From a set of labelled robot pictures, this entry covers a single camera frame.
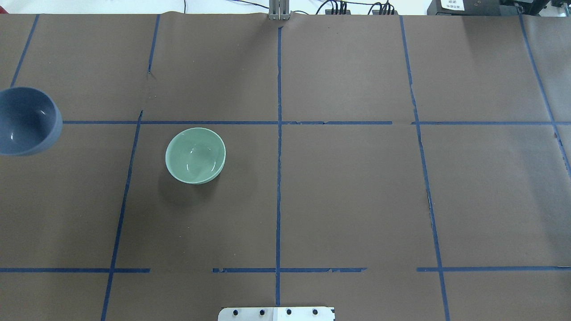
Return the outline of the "white pedestal column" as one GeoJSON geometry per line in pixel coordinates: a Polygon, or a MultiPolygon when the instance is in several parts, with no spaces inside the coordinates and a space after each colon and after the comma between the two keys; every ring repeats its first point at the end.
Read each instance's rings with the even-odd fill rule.
{"type": "Polygon", "coordinates": [[[229,307],[221,309],[219,321],[334,321],[334,307],[229,307]]]}

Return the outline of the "green bowl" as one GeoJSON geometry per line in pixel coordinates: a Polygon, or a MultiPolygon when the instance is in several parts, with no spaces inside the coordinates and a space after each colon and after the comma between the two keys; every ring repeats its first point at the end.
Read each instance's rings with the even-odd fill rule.
{"type": "Polygon", "coordinates": [[[189,128],[170,140],[165,165],[178,181],[201,185],[220,175],[226,156],[226,145],[216,132],[208,128],[189,128]]]}

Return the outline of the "blue bowl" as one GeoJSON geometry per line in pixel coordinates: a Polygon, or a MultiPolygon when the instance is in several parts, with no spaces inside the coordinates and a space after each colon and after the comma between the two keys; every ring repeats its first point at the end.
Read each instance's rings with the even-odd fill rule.
{"type": "Polygon", "coordinates": [[[0,92],[0,153],[34,155],[51,148],[63,127],[62,114],[50,96],[31,87],[0,92]]]}

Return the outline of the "black computer box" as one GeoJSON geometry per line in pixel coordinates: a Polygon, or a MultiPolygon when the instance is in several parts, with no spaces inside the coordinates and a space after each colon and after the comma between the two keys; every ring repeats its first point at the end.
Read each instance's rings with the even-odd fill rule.
{"type": "Polygon", "coordinates": [[[432,0],[429,16],[518,16],[518,9],[501,0],[432,0]]]}

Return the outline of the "aluminium frame post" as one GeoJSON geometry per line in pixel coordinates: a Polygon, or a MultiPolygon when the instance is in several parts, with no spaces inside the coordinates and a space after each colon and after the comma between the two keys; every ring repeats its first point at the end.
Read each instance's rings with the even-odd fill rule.
{"type": "Polygon", "coordinates": [[[291,18],[289,0],[269,0],[269,20],[281,21],[291,18]]]}

